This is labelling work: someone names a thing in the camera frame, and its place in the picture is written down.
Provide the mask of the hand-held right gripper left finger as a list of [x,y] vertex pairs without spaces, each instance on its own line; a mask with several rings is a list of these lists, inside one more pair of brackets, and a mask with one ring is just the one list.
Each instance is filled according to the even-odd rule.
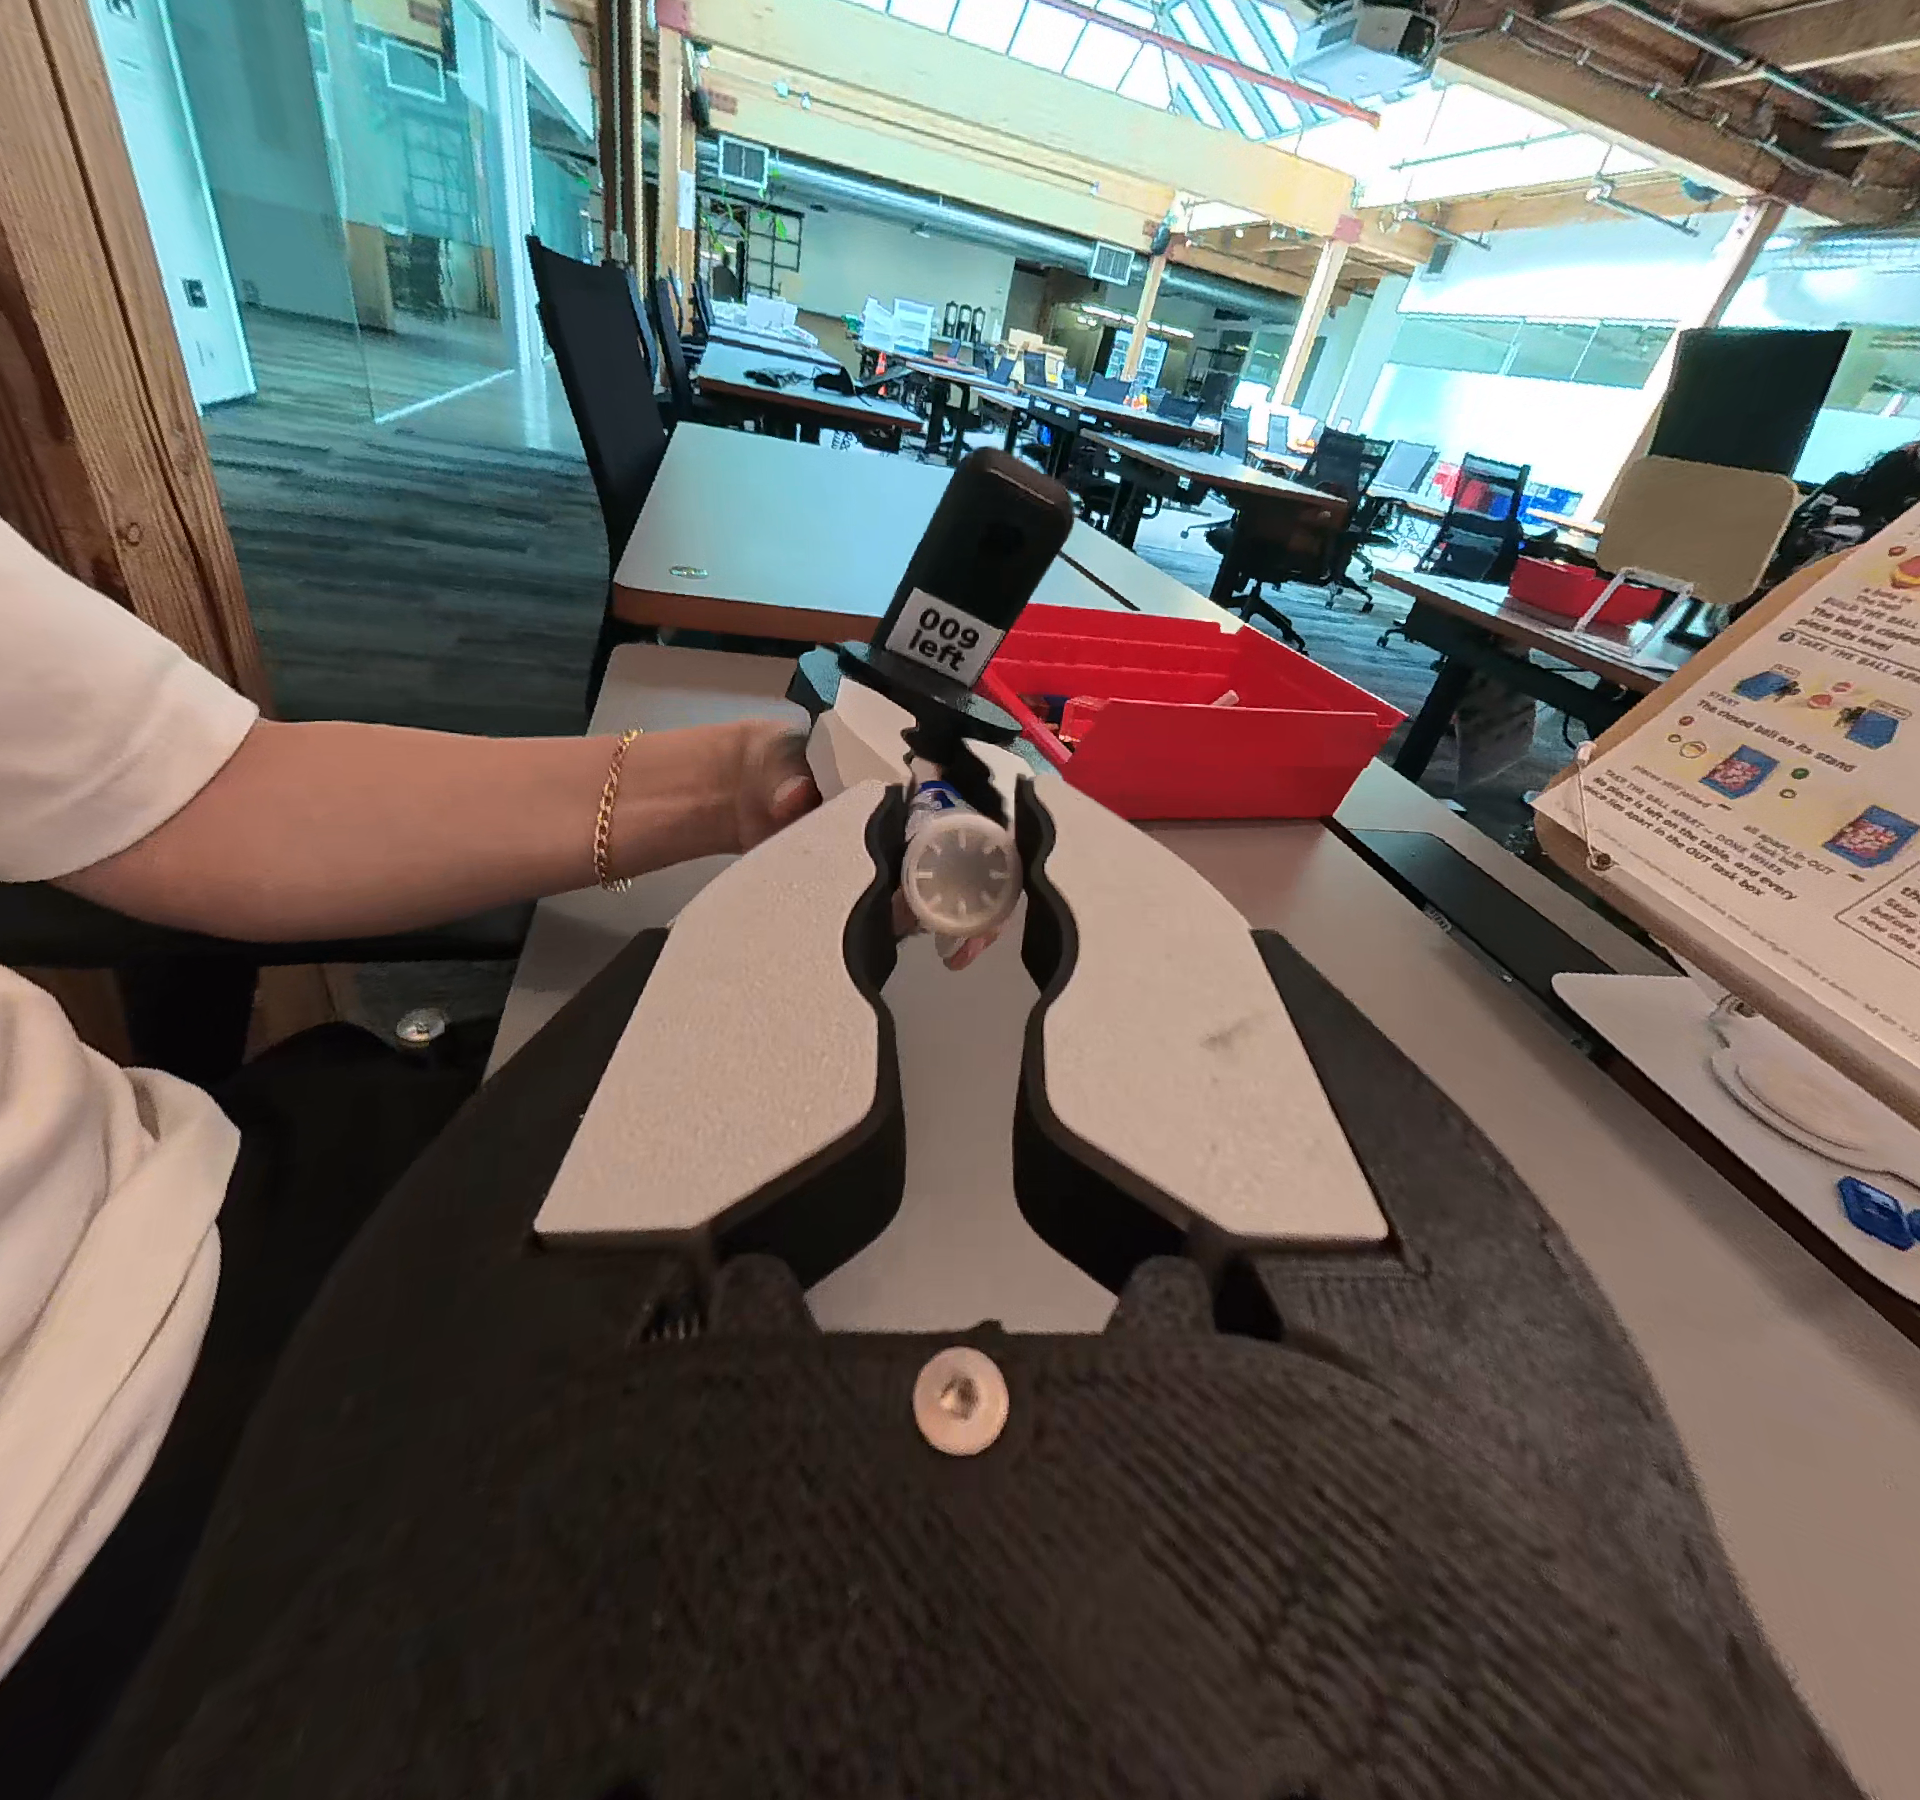
[[665,932],[536,1215],[544,1244],[716,1250],[899,1102],[901,796],[853,784],[740,856]]

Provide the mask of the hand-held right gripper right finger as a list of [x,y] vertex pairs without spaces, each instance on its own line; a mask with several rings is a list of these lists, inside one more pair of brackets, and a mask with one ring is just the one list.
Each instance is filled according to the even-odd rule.
[[1387,1218],[1235,905],[1065,780],[1019,784],[1017,836],[1028,1225],[1084,1262],[1380,1250]]

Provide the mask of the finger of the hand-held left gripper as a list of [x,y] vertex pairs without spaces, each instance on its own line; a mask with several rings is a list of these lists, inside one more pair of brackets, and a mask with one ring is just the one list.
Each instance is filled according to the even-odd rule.
[[832,702],[815,719],[805,761],[822,800],[876,782],[912,791],[914,756],[907,735],[914,712],[867,684],[839,680]]

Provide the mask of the blue and white marker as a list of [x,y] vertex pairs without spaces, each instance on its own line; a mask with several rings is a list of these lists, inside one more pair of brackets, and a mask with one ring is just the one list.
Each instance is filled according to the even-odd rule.
[[984,953],[1019,900],[1019,852],[1010,827],[963,803],[946,780],[924,780],[905,805],[899,902],[950,967]]

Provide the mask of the red plastic bin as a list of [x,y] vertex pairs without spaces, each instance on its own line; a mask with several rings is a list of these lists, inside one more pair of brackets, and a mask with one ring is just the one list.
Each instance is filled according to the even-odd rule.
[[1259,631],[1138,611],[1028,606],[980,691],[1134,823],[1331,818],[1404,724]]
[[1507,583],[1507,601],[1585,635],[1628,636],[1667,614],[1675,595],[1630,573],[1523,556]]

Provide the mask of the person's left hand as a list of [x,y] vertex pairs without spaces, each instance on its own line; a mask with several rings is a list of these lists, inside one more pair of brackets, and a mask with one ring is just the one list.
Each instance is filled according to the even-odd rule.
[[744,855],[816,810],[822,791],[807,735],[771,719],[719,727],[719,813],[713,852]]

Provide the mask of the grey desk with wooden edge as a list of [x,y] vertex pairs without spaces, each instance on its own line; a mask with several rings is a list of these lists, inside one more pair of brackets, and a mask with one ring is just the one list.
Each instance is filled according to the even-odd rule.
[[[686,425],[610,578],[615,623],[652,635],[871,640],[953,470]],[[1030,601],[1228,625],[1225,614],[1073,519]]]

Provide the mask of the white stand base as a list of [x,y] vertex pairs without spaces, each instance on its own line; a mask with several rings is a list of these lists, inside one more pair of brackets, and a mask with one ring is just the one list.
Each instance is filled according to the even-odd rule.
[[1559,972],[1551,995],[1865,1282],[1916,1312],[1917,1247],[1846,1225],[1837,1180],[1873,1176],[1916,1207],[1916,1129],[1855,1082],[1694,975]]

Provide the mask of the instruction sheet board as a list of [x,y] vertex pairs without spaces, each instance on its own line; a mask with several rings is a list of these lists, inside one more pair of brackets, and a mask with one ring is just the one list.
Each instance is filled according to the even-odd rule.
[[1533,829],[1916,1125],[1917,510],[1724,628],[1577,753]]

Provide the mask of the ceiling projector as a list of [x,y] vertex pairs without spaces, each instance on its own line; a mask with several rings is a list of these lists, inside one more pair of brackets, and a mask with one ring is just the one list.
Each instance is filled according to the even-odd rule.
[[1303,28],[1288,78],[1336,103],[1397,100],[1432,76],[1427,0],[1331,0]]

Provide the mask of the wooden pillar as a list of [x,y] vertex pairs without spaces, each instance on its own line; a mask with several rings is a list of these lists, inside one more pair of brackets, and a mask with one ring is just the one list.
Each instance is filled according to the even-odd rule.
[[82,0],[2,0],[2,512],[272,708]]

